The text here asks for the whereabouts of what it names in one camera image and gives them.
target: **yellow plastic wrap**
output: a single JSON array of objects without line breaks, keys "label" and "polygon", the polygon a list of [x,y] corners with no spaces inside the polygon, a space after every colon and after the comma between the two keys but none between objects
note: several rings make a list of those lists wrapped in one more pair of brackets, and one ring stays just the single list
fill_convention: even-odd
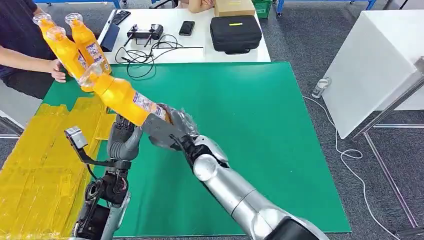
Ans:
[{"label": "yellow plastic wrap", "polygon": [[78,98],[71,112],[40,106],[0,172],[0,240],[70,236],[91,177],[64,130],[80,127],[95,158],[114,120],[96,96]]}]

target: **dark shirt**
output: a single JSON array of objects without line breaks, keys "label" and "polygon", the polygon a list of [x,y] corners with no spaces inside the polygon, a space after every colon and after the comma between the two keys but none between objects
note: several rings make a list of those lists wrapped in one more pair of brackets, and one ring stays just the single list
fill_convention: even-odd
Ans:
[{"label": "dark shirt", "polygon": [[[53,60],[53,52],[40,28],[33,23],[36,9],[33,0],[0,0],[0,46],[34,58]],[[0,78],[16,71],[16,68],[0,65]]]}]

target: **gray carpet floor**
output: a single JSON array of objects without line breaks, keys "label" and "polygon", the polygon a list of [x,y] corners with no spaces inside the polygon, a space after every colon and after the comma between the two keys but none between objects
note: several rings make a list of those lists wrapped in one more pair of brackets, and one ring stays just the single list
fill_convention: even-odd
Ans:
[{"label": "gray carpet floor", "polygon": [[[384,0],[378,0],[373,9],[381,10],[384,4]],[[143,9],[148,8],[149,5],[149,0],[128,0],[128,5],[123,7]],[[260,20],[271,60],[289,61],[302,93],[308,96],[317,80],[324,75],[366,5],[364,2],[349,4],[348,2],[286,1],[281,17],[276,17],[275,6],[273,6],[269,18]],[[81,13],[84,22],[94,32],[102,30],[107,17],[114,8],[110,3],[106,5],[53,4],[49,7],[41,4],[40,6],[50,13],[60,26],[66,26],[63,20],[66,14]],[[328,237],[332,240],[393,239],[371,218],[365,206],[362,184],[341,162],[340,155],[334,148],[334,129],[324,112],[309,101],[306,101],[306,106],[352,228],[351,233],[328,234]],[[392,114],[386,122],[420,123],[423,119],[424,112],[422,111],[403,111]],[[424,223],[422,133],[424,133],[422,129],[372,129],[369,132],[418,224]],[[0,140],[0,160],[7,157],[14,144],[13,140]],[[339,143],[339,148],[341,150],[355,148],[362,151],[362,159],[346,158],[345,160],[366,182],[368,202],[375,217],[393,232],[408,228],[408,219],[365,138],[361,136],[357,141],[343,140]],[[190,238],[190,240],[194,239],[244,240],[246,237]],[[424,237],[413,236],[404,239],[422,240]]]}]

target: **cardboard box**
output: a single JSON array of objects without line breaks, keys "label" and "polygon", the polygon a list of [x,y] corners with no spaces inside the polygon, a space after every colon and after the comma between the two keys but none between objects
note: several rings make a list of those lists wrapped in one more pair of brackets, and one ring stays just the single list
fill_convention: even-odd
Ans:
[{"label": "cardboard box", "polygon": [[215,0],[215,16],[255,15],[252,0]]}]

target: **black carrying case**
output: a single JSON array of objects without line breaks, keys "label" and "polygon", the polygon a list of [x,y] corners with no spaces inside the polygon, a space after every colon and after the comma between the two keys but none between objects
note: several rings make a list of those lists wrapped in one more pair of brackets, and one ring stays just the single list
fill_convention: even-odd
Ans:
[{"label": "black carrying case", "polygon": [[218,16],[210,21],[213,48],[226,54],[245,54],[256,49],[262,39],[255,17]]}]

